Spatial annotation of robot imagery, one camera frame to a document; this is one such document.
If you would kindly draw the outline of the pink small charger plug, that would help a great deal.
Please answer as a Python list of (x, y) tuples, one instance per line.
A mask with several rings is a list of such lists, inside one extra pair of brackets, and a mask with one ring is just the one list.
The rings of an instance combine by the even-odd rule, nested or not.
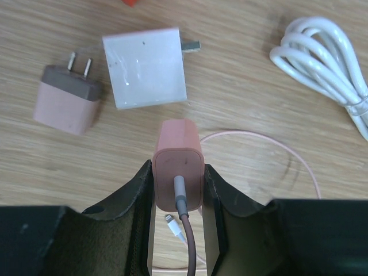
[(88, 78), (92, 59), (84, 72), (74, 72), (76, 53), (66, 67), (44, 67), (33, 112), (33, 119), (46, 126), (73, 135), (84, 134), (93, 124), (102, 96), (103, 85)]

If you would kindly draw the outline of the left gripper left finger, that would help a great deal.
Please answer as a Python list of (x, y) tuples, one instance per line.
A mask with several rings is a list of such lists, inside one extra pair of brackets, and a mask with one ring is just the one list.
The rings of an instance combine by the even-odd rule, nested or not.
[(104, 200), (1, 207), (2, 275), (151, 275), (152, 165)]

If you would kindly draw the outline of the pink charger with cable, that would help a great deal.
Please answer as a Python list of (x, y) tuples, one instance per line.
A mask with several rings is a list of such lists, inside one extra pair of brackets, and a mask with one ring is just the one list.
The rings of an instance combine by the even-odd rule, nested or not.
[(164, 121), (152, 158), (157, 207), (165, 212), (176, 211), (174, 178), (182, 176), (185, 181), (187, 209), (198, 209), (203, 199), (204, 168), (196, 124), (186, 118)]

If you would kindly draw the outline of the white honor charger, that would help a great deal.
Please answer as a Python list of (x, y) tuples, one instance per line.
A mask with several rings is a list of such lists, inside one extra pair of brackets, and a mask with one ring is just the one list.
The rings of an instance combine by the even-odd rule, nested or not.
[(145, 30), (102, 38), (117, 109), (187, 100), (183, 54), (201, 48), (183, 42), (178, 28)]

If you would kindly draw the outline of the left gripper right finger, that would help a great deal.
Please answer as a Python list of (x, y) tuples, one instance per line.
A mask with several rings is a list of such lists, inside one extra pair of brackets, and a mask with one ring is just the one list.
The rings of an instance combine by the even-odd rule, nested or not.
[(205, 167), (208, 275), (366, 275), (367, 201), (262, 205)]

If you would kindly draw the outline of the red cube socket adapter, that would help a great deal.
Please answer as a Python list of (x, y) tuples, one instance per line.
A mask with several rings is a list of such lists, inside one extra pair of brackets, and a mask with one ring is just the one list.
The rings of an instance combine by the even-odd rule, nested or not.
[(144, 0), (121, 0), (125, 5), (129, 7), (138, 7)]

